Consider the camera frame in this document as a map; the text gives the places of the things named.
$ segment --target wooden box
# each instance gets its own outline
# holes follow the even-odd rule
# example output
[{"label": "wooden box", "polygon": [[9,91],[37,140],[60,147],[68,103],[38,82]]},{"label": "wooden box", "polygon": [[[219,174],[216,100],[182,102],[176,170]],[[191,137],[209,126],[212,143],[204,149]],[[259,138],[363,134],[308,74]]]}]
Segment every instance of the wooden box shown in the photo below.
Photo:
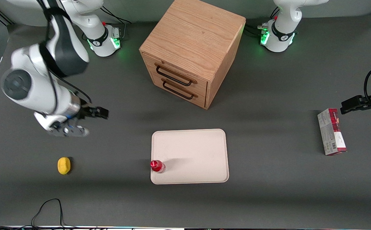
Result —
[{"label": "wooden box", "polygon": [[208,109],[234,61],[245,18],[175,0],[140,47],[153,83]]}]

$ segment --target metal handle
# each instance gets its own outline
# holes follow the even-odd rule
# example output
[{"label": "metal handle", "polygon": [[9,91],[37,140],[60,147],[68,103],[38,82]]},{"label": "metal handle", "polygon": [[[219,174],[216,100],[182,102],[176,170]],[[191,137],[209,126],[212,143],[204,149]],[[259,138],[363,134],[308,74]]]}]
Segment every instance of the metal handle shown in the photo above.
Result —
[{"label": "metal handle", "polygon": [[181,80],[177,80],[177,79],[175,79],[175,78],[173,78],[173,77],[168,76],[168,75],[165,74],[165,73],[160,72],[159,69],[160,69],[160,66],[158,65],[157,68],[156,68],[156,72],[157,72],[158,74],[160,74],[160,75],[162,75],[162,76],[164,76],[164,77],[167,77],[168,79],[173,80],[173,81],[175,81],[175,82],[177,82],[177,83],[179,83],[179,84],[181,84],[181,85],[183,85],[183,86],[190,86],[191,83],[193,82],[192,80],[190,80],[189,83],[182,82]]},{"label": "metal handle", "polygon": [[184,97],[184,98],[187,99],[187,100],[191,100],[191,99],[193,99],[194,94],[191,94],[191,96],[185,96],[184,94],[181,94],[181,93],[179,93],[179,92],[177,92],[177,91],[175,91],[175,90],[172,90],[172,89],[170,89],[169,87],[165,86],[166,83],[167,83],[166,81],[164,81],[164,82],[162,83],[162,86],[164,87],[164,89],[167,89],[167,90],[169,90],[169,91],[171,91],[171,92],[177,94],[178,96],[182,96],[182,97]]}]

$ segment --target dark gray tabletop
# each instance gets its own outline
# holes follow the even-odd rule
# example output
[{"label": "dark gray tabletop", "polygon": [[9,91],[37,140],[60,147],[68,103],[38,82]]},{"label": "dark gray tabletop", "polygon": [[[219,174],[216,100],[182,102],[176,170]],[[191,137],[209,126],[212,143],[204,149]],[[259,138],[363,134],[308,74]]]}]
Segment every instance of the dark gray tabletop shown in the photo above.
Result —
[{"label": "dark gray tabletop", "polygon": [[[60,198],[67,224],[79,226],[371,229],[371,112],[340,116],[348,152],[338,156],[324,156],[317,123],[319,111],[363,93],[371,15],[304,19],[279,54],[243,35],[207,111],[153,85],[138,48],[154,25],[128,25],[111,57],[88,50],[87,71],[68,79],[110,110],[81,122],[88,137],[49,136],[0,90],[0,225],[28,224]],[[0,78],[13,50],[44,30],[10,27]],[[229,180],[152,184],[153,132],[200,128],[225,130]],[[57,172],[62,156],[74,158],[69,176]],[[36,224],[58,219],[49,203]]]}]

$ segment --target cardboard box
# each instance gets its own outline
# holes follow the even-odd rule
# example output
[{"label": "cardboard box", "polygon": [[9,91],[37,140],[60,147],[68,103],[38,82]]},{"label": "cardboard box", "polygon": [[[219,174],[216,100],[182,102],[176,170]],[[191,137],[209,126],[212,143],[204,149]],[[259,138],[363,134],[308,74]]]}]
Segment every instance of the cardboard box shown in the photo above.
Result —
[{"label": "cardboard box", "polygon": [[329,108],[318,114],[325,155],[333,156],[347,152],[345,141],[339,129],[338,109]]}]

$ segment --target yellow object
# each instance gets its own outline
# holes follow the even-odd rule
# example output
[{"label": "yellow object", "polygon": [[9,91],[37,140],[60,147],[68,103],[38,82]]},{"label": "yellow object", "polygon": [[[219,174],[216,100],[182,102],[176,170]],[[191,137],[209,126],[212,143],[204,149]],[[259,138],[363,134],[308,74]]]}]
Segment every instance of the yellow object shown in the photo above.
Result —
[{"label": "yellow object", "polygon": [[67,157],[61,157],[58,160],[58,171],[62,175],[66,175],[70,171],[70,160]]}]

